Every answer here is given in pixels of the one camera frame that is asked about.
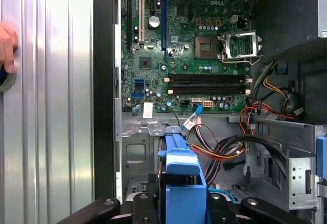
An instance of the label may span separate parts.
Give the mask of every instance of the label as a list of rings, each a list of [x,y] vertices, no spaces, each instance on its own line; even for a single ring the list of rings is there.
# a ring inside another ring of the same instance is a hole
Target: label
[[[184,127],[188,130],[191,130],[194,125],[195,123],[193,121],[190,121],[189,118],[184,123]]]
[[[269,119],[269,120],[276,120],[278,118],[278,115],[277,114],[270,114],[266,119]]]
[[[143,118],[152,118],[153,103],[144,103]]]

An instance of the silver metal bracket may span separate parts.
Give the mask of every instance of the silver metal bracket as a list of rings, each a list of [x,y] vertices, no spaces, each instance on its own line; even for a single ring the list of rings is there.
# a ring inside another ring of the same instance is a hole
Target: silver metal bracket
[[[241,38],[244,36],[251,37],[251,52],[248,54],[237,53],[236,55],[232,56],[231,53],[231,38]],[[217,55],[217,58],[222,62],[231,62],[234,63],[236,60],[240,59],[249,59],[249,58],[260,58],[261,55],[258,55],[258,52],[262,49],[262,45],[259,44],[262,39],[255,33],[255,31],[248,31],[248,32],[238,32],[238,33],[228,33],[228,34],[221,34],[218,37],[218,40],[223,44],[223,50]]]

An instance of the black pcie slot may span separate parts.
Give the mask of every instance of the black pcie slot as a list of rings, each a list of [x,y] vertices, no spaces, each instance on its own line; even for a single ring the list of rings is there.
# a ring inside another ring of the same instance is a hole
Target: black pcie slot
[[[132,32],[133,32],[133,12],[132,12],[132,0],[127,0],[127,30],[126,30],[126,37],[127,37],[127,49],[130,50],[132,48]]]
[[[244,86],[172,85],[169,94],[244,94]]]
[[[169,74],[169,82],[184,84],[199,83],[241,83],[245,80],[243,75],[221,74]]]

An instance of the pcie slot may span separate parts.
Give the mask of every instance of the pcie slot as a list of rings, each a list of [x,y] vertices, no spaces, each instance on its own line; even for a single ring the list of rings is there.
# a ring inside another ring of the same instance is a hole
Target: pcie slot
[[[161,50],[165,51],[167,48],[167,0],[161,0]]]
[[[244,86],[209,86],[209,85],[172,85],[168,94],[244,94]]]
[[[226,74],[173,74],[170,73],[165,82],[179,84],[199,84],[199,83],[243,83],[245,77],[242,75]]]
[[[138,42],[145,41],[145,0],[138,0]]]
[[[132,28],[133,28],[133,12],[132,12],[132,0],[127,0],[127,30],[126,30],[126,37],[127,37],[127,49],[130,50],[132,48]]]

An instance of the ridged metal panel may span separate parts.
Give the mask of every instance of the ridged metal panel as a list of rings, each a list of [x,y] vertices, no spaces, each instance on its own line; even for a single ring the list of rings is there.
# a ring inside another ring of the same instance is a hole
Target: ridged metal panel
[[[93,0],[1,0],[17,79],[0,94],[0,223],[56,223],[94,199]]]

